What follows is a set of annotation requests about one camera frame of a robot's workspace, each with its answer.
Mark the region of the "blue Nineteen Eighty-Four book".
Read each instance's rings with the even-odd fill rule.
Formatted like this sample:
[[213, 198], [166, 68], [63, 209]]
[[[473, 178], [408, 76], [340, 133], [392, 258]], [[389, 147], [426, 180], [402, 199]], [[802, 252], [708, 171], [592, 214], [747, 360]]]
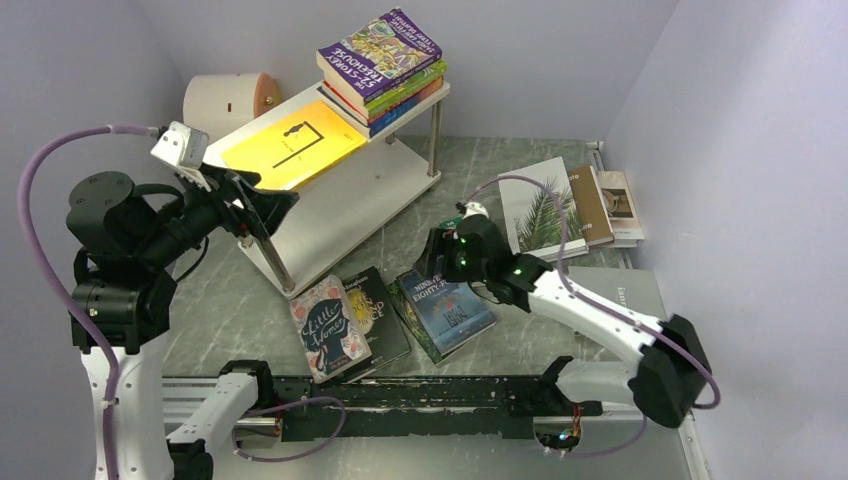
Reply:
[[414, 270], [395, 280], [445, 359], [496, 324], [495, 315], [465, 283], [425, 279]]

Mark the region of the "yellow Little Prince book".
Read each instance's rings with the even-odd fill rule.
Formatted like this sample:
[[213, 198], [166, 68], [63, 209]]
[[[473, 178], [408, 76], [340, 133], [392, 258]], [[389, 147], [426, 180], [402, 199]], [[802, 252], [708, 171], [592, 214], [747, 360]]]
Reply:
[[232, 170], [256, 173], [260, 190], [296, 191], [367, 143], [322, 101], [249, 135], [221, 154]]

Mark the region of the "black Moon and Sixpence book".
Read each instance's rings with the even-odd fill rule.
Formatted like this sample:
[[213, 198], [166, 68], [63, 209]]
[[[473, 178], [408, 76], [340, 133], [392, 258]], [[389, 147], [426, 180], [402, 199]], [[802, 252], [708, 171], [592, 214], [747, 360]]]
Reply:
[[374, 373], [411, 352], [402, 322], [379, 270], [372, 266], [343, 280], [360, 331], [371, 350], [371, 357], [342, 375], [351, 383]]

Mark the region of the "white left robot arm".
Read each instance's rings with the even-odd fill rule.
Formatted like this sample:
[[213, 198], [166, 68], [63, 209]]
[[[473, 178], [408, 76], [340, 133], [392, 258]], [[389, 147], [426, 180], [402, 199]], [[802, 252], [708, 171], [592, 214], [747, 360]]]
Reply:
[[268, 364], [227, 363], [214, 393], [173, 432], [165, 429], [162, 367], [177, 282], [169, 267], [216, 229], [250, 238], [274, 274], [287, 274], [271, 238], [298, 201], [261, 191], [259, 175], [205, 165], [203, 184], [134, 183], [94, 174], [69, 197], [80, 242], [74, 261], [72, 342], [91, 383], [99, 479], [209, 479], [213, 453], [244, 413], [273, 409]]

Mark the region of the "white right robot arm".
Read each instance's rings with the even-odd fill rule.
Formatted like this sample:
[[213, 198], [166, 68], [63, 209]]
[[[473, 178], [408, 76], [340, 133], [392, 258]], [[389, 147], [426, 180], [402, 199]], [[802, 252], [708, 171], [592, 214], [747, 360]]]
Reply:
[[472, 214], [453, 229], [431, 229], [414, 268], [426, 278], [479, 282], [500, 303], [559, 321], [617, 356], [610, 365], [569, 360], [554, 368], [554, 378], [539, 389], [550, 413], [586, 401], [611, 402], [677, 428], [691, 410], [701, 408], [703, 389], [717, 387], [688, 319], [660, 319], [626, 308], [571, 281], [545, 260], [513, 253], [484, 214]]

